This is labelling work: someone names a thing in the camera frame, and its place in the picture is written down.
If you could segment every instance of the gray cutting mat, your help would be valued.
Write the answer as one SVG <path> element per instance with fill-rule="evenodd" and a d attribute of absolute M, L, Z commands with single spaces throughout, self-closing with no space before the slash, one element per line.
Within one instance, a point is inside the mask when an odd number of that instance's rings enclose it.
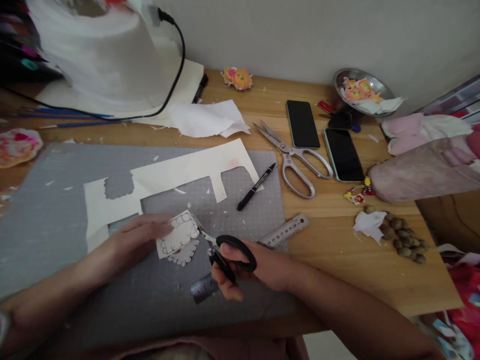
<path fill-rule="evenodd" d="M 116 198 L 132 189 L 129 170 L 201 149 L 87 144 L 50 144 L 38 157 L 23 185 L 12 196 L 0 221 L 0 299 L 76 262 L 87 252 L 87 213 L 83 184 L 109 177 L 106 194 Z M 276 162 L 273 151 L 249 151 L 259 175 Z M 230 234 L 261 239 L 284 221 L 278 171 L 265 181 L 242 212 L 237 204 L 253 186 L 243 167 L 221 174 L 227 199 L 216 203 L 208 177 L 142 201 L 144 213 L 179 214 L 191 203 L 213 236 Z M 109 226 L 110 234 L 129 219 Z M 147 338 L 173 336 L 291 314 L 294 299 L 254 282 L 241 282 L 242 303 L 226 302 L 217 293 L 195 305 L 190 284 L 210 272 L 207 242 L 200 240 L 185 267 L 158 259 L 154 251 L 124 276 L 97 291 L 68 320 L 58 335 L 60 348 L 85 350 Z M 280 250 L 287 252 L 283 243 Z"/>

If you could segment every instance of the power cord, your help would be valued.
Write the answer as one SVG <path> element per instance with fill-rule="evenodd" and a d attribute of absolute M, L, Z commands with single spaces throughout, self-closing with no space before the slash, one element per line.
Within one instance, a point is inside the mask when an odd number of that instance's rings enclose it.
<path fill-rule="evenodd" d="M 0 88 L 8 91 L 9 93 L 12 93 L 12 94 L 15 94 L 21 98 L 24 98 L 24 99 L 27 99 L 35 104 L 39 104 L 39 105 L 42 105 L 44 107 L 47 107 L 47 108 L 51 108 L 51 109 L 59 109 L 59 110 L 69 110 L 69 111 L 74 111 L 74 112 L 77 112 L 79 114 L 83 114 L 83 115 L 88 115 L 92 118 L 96 118 L 96 119 L 100 119 L 100 120 L 106 120 L 106 121 L 125 121 L 125 120 L 132 120 L 132 119 L 140 119 L 140 118 L 151 118 L 151 117 L 154 117 L 158 114 L 160 114 L 164 109 L 165 107 L 167 106 L 167 104 L 169 103 L 169 100 L 170 98 L 172 97 L 172 94 L 174 93 L 174 90 L 175 90 L 175 87 L 177 86 L 177 83 L 179 82 L 179 79 L 180 79 L 180 75 L 182 74 L 182 70 L 184 68 L 184 63 L 185 63 L 185 40 L 184 40 L 184 36 L 182 34 L 182 31 L 180 30 L 179 26 L 177 25 L 177 23 L 175 22 L 174 18 L 171 17 L 169 14 L 167 14 L 166 12 L 162 11 L 160 8 L 158 8 L 158 17 L 160 18 L 160 21 L 166 21 L 167 23 L 170 23 L 172 24 L 178 31 L 178 34 L 180 35 L 180 39 L 181 39 L 181 62 L 180 62 L 180 68 L 178 69 L 178 72 L 176 73 L 176 77 L 175 77 L 175 80 L 173 81 L 173 84 L 171 85 L 171 88 L 170 88 L 170 91 L 168 92 L 168 95 L 166 96 L 166 99 L 165 99 L 165 102 L 163 103 L 163 105 L 161 106 L 160 109 L 158 109 L 158 111 L 154 112 L 154 113 L 151 113 L 151 114 L 148 114 L 148 115 L 141 115 L 141 116 L 130 116 L 130 117 L 115 117 L 115 118 L 112 118 L 112 117 L 102 117 L 102 116 L 99 116 L 99 115 L 96 115 L 96 114 L 93 114 L 91 112 L 88 112 L 88 111 L 83 111 L 83 110 L 78 110 L 78 109 L 74 109 L 74 108 L 71 108 L 71 107 L 62 107 L 62 106 L 53 106 L 53 105 L 49 105 L 47 103 L 44 103 L 42 101 L 38 101 L 36 99 L 34 99 L 33 97 L 30 97 L 30 96 L 27 96 L 25 94 L 22 94 L 21 92 L 18 92 L 16 90 L 13 90 L 9 87 L 6 87 L 6 86 L 3 86 L 3 85 L 0 85 Z"/>

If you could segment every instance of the smartphone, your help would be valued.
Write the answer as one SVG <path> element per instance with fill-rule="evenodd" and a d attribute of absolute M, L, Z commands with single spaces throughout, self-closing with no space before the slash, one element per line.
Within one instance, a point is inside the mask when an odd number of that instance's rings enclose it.
<path fill-rule="evenodd" d="M 341 183 L 362 183 L 365 180 L 364 170 L 350 131 L 326 128 L 323 137 L 335 179 Z"/>
<path fill-rule="evenodd" d="M 320 139 L 309 102 L 287 100 L 286 113 L 291 139 L 296 148 L 318 149 Z"/>

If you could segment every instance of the person's right hand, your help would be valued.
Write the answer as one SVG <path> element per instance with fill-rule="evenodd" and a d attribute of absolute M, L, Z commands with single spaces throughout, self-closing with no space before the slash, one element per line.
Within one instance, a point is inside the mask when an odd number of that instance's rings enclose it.
<path fill-rule="evenodd" d="M 241 271 L 233 262 L 230 267 L 239 279 L 259 280 L 261 283 L 275 291 L 286 291 L 292 277 L 294 261 L 279 252 L 267 249 L 257 243 L 242 240 L 250 249 L 256 259 L 256 270 L 251 272 Z M 220 254 L 227 261 L 242 261 L 248 263 L 247 257 L 236 247 L 223 243 L 220 246 Z M 227 279 L 219 265 L 214 262 L 211 268 L 211 277 L 218 283 L 220 290 L 227 300 L 243 301 L 244 292 L 238 286 Z"/>

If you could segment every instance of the stainless steel bowl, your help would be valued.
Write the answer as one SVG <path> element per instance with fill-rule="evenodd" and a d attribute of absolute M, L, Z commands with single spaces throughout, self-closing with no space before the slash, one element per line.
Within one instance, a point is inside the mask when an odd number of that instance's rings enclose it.
<path fill-rule="evenodd" d="M 349 106 L 357 110 L 358 112 L 365 115 L 372 116 L 374 118 L 386 118 L 396 112 L 395 110 L 395 111 L 385 112 L 383 114 L 371 114 L 361 110 L 360 108 L 358 108 L 358 106 L 348 101 L 347 98 L 343 96 L 342 93 L 340 92 L 340 87 L 343 87 L 344 85 L 344 78 L 355 79 L 355 80 L 361 80 L 363 78 L 367 78 L 368 81 L 370 82 L 371 87 L 373 88 L 373 90 L 375 90 L 375 93 L 381 92 L 380 96 L 386 100 L 395 99 L 394 93 L 378 77 L 375 77 L 366 71 L 349 68 L 349 67 L 338 70 L 335 73 L 335 75 L 333 75 L 333 86 L 335 86 L 336 92 L 341 97 L 341 99 L 345 103 L 347 103 Z"/>

